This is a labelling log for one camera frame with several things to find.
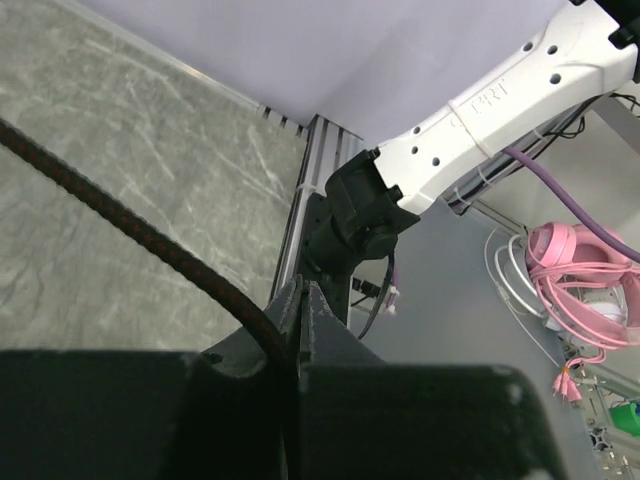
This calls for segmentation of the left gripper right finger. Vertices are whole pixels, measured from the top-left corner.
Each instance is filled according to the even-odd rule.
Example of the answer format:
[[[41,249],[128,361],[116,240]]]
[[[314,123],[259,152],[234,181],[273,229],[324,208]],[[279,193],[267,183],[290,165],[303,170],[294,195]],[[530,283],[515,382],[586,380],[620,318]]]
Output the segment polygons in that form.
[[[563,479],[531,382],[502,365],[390,364],[307,284],[300,307],[305,479]]]

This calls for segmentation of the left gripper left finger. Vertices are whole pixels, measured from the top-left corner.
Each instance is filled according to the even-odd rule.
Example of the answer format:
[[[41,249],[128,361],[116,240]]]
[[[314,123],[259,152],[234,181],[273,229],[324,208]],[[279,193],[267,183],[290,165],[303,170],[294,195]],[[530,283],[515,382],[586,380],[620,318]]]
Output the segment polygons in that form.
[[[297,411],[245,329],[209,349],[5,350],[5,479],[296,479]]]

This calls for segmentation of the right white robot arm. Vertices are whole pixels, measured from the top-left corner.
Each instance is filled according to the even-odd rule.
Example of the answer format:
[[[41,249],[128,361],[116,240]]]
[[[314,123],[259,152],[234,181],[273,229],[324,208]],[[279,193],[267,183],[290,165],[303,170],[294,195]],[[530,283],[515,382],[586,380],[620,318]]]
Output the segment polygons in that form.
[[[435,114],[333,173],[325,186],[329,217],[305,240],[303,264],[340,276],[385,257],[464,175],[533,129],[638,77],[638,3],[569,3]]]

